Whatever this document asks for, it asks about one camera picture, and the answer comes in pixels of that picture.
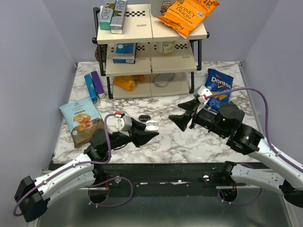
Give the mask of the white earbud charging case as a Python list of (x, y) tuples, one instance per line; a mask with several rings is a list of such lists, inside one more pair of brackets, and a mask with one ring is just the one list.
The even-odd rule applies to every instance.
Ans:
[(145, 125), (145, 131), (158, 132), (159, 130), (159, 122), (156, 120), (148, 120)]

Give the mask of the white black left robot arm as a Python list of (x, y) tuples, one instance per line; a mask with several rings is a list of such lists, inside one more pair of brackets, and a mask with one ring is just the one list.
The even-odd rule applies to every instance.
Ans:
[(109, 133), (106, 125), (95, 130), (90, 145), (72, 161), (43, 176), (35, 179), (27, 176), (20, 181), (13, 216), (32, 222), (72, 191), (107, 183), (109, 180), (100, 168), (110, 161), (112, 150), (128, 143), (141, 147), (159, 134), (159, 123), (155, 120), (141, 123), (122, 113), (112, 116), (117, 119), (117, 132)]

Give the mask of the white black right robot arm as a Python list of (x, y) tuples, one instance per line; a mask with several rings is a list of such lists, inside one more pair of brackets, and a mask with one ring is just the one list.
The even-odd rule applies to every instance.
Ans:
[(273, 171), (263, 172), (226, 161), (215, 175), (216, 185), (250, 184), (275, 192), (297, 207), (303, 206), (303, 172), (292, 167), (282, 152), (275, 153), (261, 132), (243, 124), (245, 113), (236, 104), (224, 103), (215, 114), (206, 109), (199, 110), (198, 106), (195, 99), (179, 104), (185, 112), (170, 115), (169, 119), (182, 131), (198, 124), (221, 138), (227, 138), (226, 144), (232, 150), (258, 160)]

